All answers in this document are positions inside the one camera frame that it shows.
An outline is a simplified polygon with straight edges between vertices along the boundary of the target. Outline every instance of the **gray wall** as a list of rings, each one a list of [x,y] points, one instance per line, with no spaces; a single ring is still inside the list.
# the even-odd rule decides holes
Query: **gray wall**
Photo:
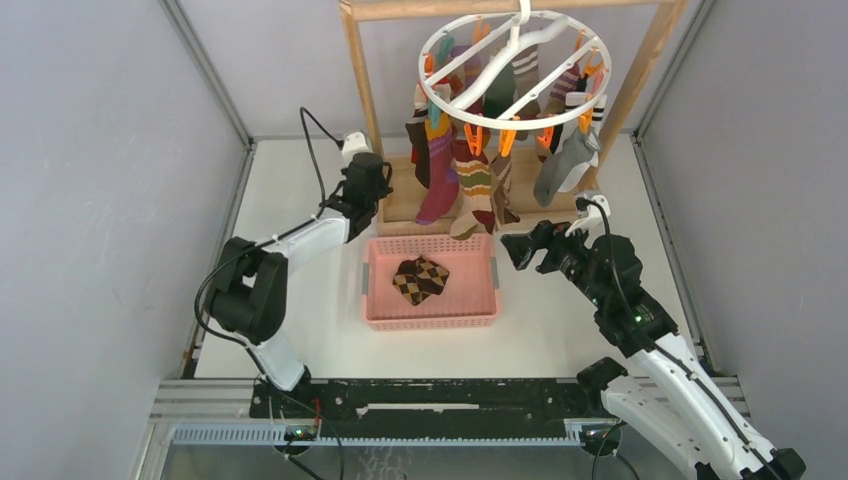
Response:
[[[710,346],[811,479],[845,477],[846,18],[718,2],[646,138]]]
[[[331,130],[365,128],[338,0],[182,3],[251,134],[300,136],[300,105],[308,106]],[[689,0],[626,127],[638,125],[699,3]],[[594,29],[609,47],[613,61],[608,89],[611,95],[621,87],[655,10],[654,5],[639,5],[568,11]],[[405,132],[403,123],[411,114],[412,91],[417,81],[418,53],[427,38],[451,20],[423,18],[362,24],[362,43],[384,134]],[[458,40],[470,40],[471,31],[473,28],[458,32]],[[543,75],[565,60],[573,46],[570,38],[546,45],[540,55]]]
[[[153,0],[0,6],[0,477],[127,478],[241,146]]]

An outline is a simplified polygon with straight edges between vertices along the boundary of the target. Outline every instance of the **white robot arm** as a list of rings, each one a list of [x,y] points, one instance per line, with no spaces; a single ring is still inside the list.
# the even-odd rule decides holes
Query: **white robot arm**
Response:
[[[737,412],[677,332],[677,325],[641,286],[642,263],[629,239],[609,233],[609,205],[598,191],[577,195],[574,224],[540,222],[501,242],[514,266],[526,268],[547,249],[539,273],[561,272],[593,304],[601,334],[668,398],[674,411],[649,398],[627,371],[604,358],[578,375],[606,411],[663,452],[691,480],[795,480],[806,466],[792,449],[777,450]],[[586,230],[607,232],[591,247]]]
[[[380,199],[392,191],[391,165],[370,150],[361,132],[345,137],[342,157],[344,180],[317,216],[279,238],[227,241],[204,301],[205,310],[245,347],[260,372],[286,392],[307,373],[282,331],[288,277],[356,238],[371,224]]]
[[[391,167],[370,152],[362,134],[346,138],[345,179],[319,214],[282,238],[257,243],[235,237],[221,254],[204,307],[243,344],[267,380],[293,392],[308,369],[282,331],[288,277],[310,259],[358,236],[391,192]],[[627,238],[599,237],[585,246],[587,230],[608,224],[609,204],[599,191],[576,196],[573,224],[540,222],[502,243],[517,269],[535,252],[548,253],[540,273],[565,274],[598,306],[601,334],[645,372],[674,411],[648,397],[609,358],[578,375],[604,409],[633,426],[691,480],[796,480],[806,467],[792,449],[777,450],[733,408],[677,333],[662,306],[639,286],[642,264]]]

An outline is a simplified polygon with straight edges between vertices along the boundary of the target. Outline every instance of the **pink sock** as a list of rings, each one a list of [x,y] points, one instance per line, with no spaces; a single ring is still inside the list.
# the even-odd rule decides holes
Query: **pink sock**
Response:
[[[459,193],[459,179],[450,168],[453,160],[453,127],[450,117],[442,112],[438,127],[433,128],[429,118],[424,120],[424,127],[430,151],[430,189],[415,216],[415,223],[419,225],[429,225],[448,213]]]

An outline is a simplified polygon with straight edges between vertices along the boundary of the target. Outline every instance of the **white table surface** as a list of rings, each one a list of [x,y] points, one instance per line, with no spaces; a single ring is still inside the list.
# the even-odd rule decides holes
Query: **white table surface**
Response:
[[[385,139],[388,154],[406,152],[406,139]],[[341,156],[315,142],[327,189],[340,179]],[[635,154],[618,137],[599,175],[612,209],[613,232],[629,236],[644,264],[642,285],[689,337]],[[300,223],[318,201],[303,140],[259,142],[234,235],[268,237]],[[283,329],[315,378],[574,377],[596,360],[623,356],[598,332],[594,309],[564,276],[539,275],[534,263],[516,272],[496,242],[503,311],[488,328],[375,332],[362,319],[365,241],[375,229],[312,260],[289,279]],[[214,321],[213,328],[220,328]],[[196,377],[252,378],[257,370],[236,345],[209,335]]]

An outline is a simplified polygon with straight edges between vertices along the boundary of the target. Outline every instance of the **wire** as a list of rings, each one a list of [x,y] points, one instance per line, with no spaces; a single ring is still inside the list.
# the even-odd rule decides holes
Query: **wire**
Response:
[[[598,447],[598,451],[595,452],[595,459],[592,460],[592,480],[595,480],[595,472],[598,468],[598,459],[601,458],[601,453],[603,453],[604,451],[604,445],[607,444],[607,439],[609,439],[610,435],[612,435],[613,432],[621,429],[621,427],[625,425],[627,425],[626,422],[618,422],[613,425],[609,430],[607,430],[607,433],[604,434],[603,438],[601,439],[601,446]]]
[[[343,480],[344,479],[344,463],[345,463],[345,461],[344,461],[344,445],[342,445],[342,439],[339,437],[339,433],[336,431],[336,428],[333,427],[333,424],[330,423],[329,420],[327,420],[327,418],[324,417],[324,415],[321,415],[321,413],[318,412],[317,410],[313,409],[309,405],[306,405],[305,403],[300,402],[299,400],[297,400],[295,398],[292,398],[292,397],[286,395],[283,392],[280,392],[280,393],[283,396],[283,398],[285,398],[286,400],[294,403],[295,405],[305,409],[306,411],[308,411],[310,413],[314,413],[315,416],[320,418],[322,423],[327,424],[327,427],[329,427],[330,430],[333,432],[333,436],[336,437],[336,444],[338,444],[338,446],[339,446],[339,480]]]
[[[609,247],[610,264],[612,265],[613,282],[615,283],[615,288],[616,288],[616,290],[618,290],[618,294],[621,297],[622,303],[624,304],[624,310],[627,313],[628,318],[633,319],[633,318],[635,318],[635,315],[633,315],[633,310],[630,309],[630,304],[627,300],[627,296],[624,294],[624,289],[621,288],[621,280],[619,280],[619,278],[618,278],[618,267],[615,264],[615,252],[613,252],[612,233],[611,233],[611,229],[610,229],[610,225],[609,225],[609,217],[607,217],[607,212],[604,210],[604,208],[598,202],[596,202],[594,200],[589,200],[589,199],[581,199],[581,200],[585,201],[586,203],[588,203],[590,205],[594,205],[601,212],[601,218],[604,221],[604,231],[605,231],[606,237],[607,237],[607,245]],[[733,429],[733,431],[736,433],[736,435],[739,437],[739,439],[742,440],[742,443],[744,443],[745,446],[751,451],[751,453],[754,454],[754,456],[757,458],[757,460],[760,463],[763,464],[763,467],[765,467],[766,470],[768,470],[769,473],[772,476],[774,476],[774,478],[776,478],[776,479],[783,478],[781,475],[779,475],[774,470],[774,467],[771,466],[771,464],[765,459],[765,457],[759,452],[759,450],[757,450],[751,444],[751,440],[748,439],[748,436],[745,435],[745,432],[743,432],[742,429],[739,428],[739,425],[737,425],[736,422],[733,420],[733,417],[730,415],[730,412],[727,410],[727,408],[725,408],[725,406],[719,401],[718,397],[716,397],[716,395],[712,392],[712,390],[710,390],[707,387],[707,385],[700,378],[698,378],[696,375],[694,375],[694,372],[692,371],[692,369],[687,367],[686,364],[683,363],[682,360],[675,357],[674,355],[669,353],[667,350],[665,350],[661,346],[657,345],[657,343],[652,338],[648,337],[645,334],[645,332],[643,332],[641,329],[638,329],[637,332],[639,332],[639,334],[642,336],[642,340],[643,340],[643,342],[645,342],[647,344],[647,346],[649,346],[653,349],[656,349],[658,352],[660,352],[660,355],[666,357],[672,363],[677,365],[677,367],[680,368],[680,370],[683,371],[686,374],[686,377],[690,381],[693,381],[695,383],[695,385],[697,385],[701,390],[703,390],[704,394],[706,394],[707,397],[709,397],[709,399],[713,402],[713,404],[715,404],[716,408],[718,408],[719,412],[721,412],[721,415],[724,417],[724,419],[727,420],[727,423],[730,424],[730,427]]]
[[[202,308],[201,303],[202,303],[202,299],[203,299],[203,294],[206,291],[206,287],[212,282],[212,280],[215,278],[215,275],[217,275],[222,270],[224,270],[224,268],[226,268],[231,263],[243,258],[245,255],[253,253],[256,250],[265,248],[265,247],[272,245],[274,243],[277,243],[280,239],[288,237],[289,235],[292,235],[293,233],[296,233],[296,232],[302,230],[303,228],[308,227],[309,225],[314,223],[316,219],[321,218],[321,215],[324,213],[324,210],[327,208],[326,191],[324,190],[324,177],[321,175],[321,169],[318,167],[318,160],[315,158],[315,150],[312,148],[312,138],[309,135],[309,129],[306,127],[306,117],[305,117],[305,115],[308,115],[309,118],[312,119],[312,121],[315,123],[315,125],[317,125],[318,128],[320,128],[321,131],[324,132],[324,134],[327,135],[327,137],[336,144],[336,146],[339,148],[339,150],[341,150],[342,147],[344,146],[344,142],[339,140],[338,138],[334,137],[329,131],[327,131],[327,129],[324,128],[323,125],[321,125],[321,122],[319,122],[318,119],[316,119],[315,116],[312,115],[312,112],[310,112],[306,107],[300,107],[300,122],[301,122],[301,125],[303,125],[303,135],[306,137],[306,145],[309,147],[309,156],[312,160],[312,166],[315,168],[315,176],[318,178],[318,186],[321,189],[321,203],[318,204],[319,205],[318,213],[315,215],[315,218],[310,219],[310,220],[294,227],[293,229],[291,229],[287,232],[281,233],[280,235],[275,235],[274,237],[272,237],[270,240],[268,240],[266,242],[258,243],[256,245],[248,247],[248,248],[242,250],[237,255],[234,255],[232,258],[227,259],[226,261],[224,261],[223,263],[218,265],[217,268],[212,270],[212,272],[209,275],[207,275],[205,279],[203,279],[203,282],[201,282],[200,287],[197,289],[197,294],[194,297],[194,318],[197,321],[197,324],[200,326],[200,328],[202,328],[203,331],[212,335],[213,337],[218,337],[222,340],[226,340],[228,342],[233,342],[235,344],[240,345],[242,348],[244,348],[247,351],[248,355],[250,355],[250,357],[253,359],[253,362],[256,364],[256,367],[259,369],[260,373],[263,374],[263,375],[265,374],[265,369],[259,363],[258,359],[253,354],[253,352],[248,348],[247,342],[245,342],[244,340],[241,340],[237,337],[233,337],[231,335],[226,335],[226,334],[223,334],[223,333],[220,333],[220,332],[216,332],[215,330],[212,330],[209,327],[208,321],[207,322],[203,321],[203,308]],[[339,185],[333,191],[333,194],[338,193],[341,188],[342,188],[342,183],[339,183]]]
[[[627,467],[628,470],[630,470],[630,473],[633,474],[633,478],[635,478],[636,480],[642,480],[641,478],[639,478],[639,473],[637,473],[636,469],[633,468],[633,464],[630,463],[626,458],[624,458],[624,455],[616,453],[615,458],[617,458],[625,467]]]
[[[309,118],[312,119],[312,122],[315,125],[318,125],[318,128],[324,132],[330,140],[336,142],[336,146],[339,150],[344,147],[344,142],[334,137],[330,132],[324,128],[324,125],[321,125],[321,122],[312,115],[312,112],[306,109],[306,107],[300,107],[300,124],[303,126],[303,136],[306,137],[306,146],[309,148],[309,156],[312,158],[312,166],[315,167],[315,175],[318,177],[318,188],[321,189],[321,204],[324,205],[327,202],[327,191],[324,189],[324,177],[321,176],[321,169],[318,168],[318,160],[315,159],[315,150],[312,148],[312,137],[309,135],[309,128],[306,127],[306,117],[305,115],[309,115]]]

